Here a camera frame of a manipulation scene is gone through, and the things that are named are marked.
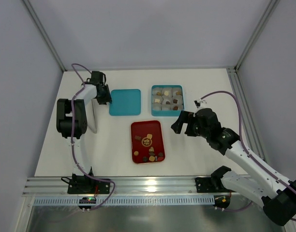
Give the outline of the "teal tin lid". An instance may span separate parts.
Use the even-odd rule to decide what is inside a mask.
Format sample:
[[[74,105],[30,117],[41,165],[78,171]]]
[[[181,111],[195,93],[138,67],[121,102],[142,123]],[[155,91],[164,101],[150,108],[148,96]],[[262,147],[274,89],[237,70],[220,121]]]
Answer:
[[[139,89],[114,89],[111,91],[111,116],[138,116],[141,114],[141,91]]]

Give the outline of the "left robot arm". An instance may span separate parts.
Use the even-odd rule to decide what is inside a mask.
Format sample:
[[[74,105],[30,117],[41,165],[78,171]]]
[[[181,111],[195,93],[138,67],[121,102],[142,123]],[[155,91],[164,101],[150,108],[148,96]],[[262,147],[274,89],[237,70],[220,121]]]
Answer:
[[[91,71],[90,77],[82,82],[81,89],[71,99],[58,99],[56,128],[66,139],[74,161],[71,177],[62,177],[68,184],[68,194],[109,194],[110,180],[94,177],[91,158],[85,148],[88,129],[86,106],[95,99],[98,104],[111,103],[106,75]]]

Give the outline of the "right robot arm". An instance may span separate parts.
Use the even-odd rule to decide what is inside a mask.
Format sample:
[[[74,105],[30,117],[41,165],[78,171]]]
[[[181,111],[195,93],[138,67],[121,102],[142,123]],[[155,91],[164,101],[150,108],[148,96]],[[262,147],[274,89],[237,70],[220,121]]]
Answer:
[[[275,224],[284,226],[296,215],[296,180],[292,181],[269,166],[248,147],[230,128],[221,126],[215,112],[202,108],[195,113],[181,111],[171,129],[180,134],[186,124],[187,136],[200,136],[209,146],[238,164],[251,179],[239,177],[222,166],[212,173],[223,187],[233,190],[262,207]]]

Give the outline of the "silver metal tongs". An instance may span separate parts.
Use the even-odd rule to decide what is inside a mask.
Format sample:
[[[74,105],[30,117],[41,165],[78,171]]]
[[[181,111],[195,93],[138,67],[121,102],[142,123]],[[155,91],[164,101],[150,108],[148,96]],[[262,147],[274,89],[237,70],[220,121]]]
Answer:
[[[94,134],[96,134],[97,133],[97,120],[96,120],[96,115],[95,115],[94,100],[91,101],[91,106],[92,106],[92,116],[93,116],[93,127],[91,130]]]

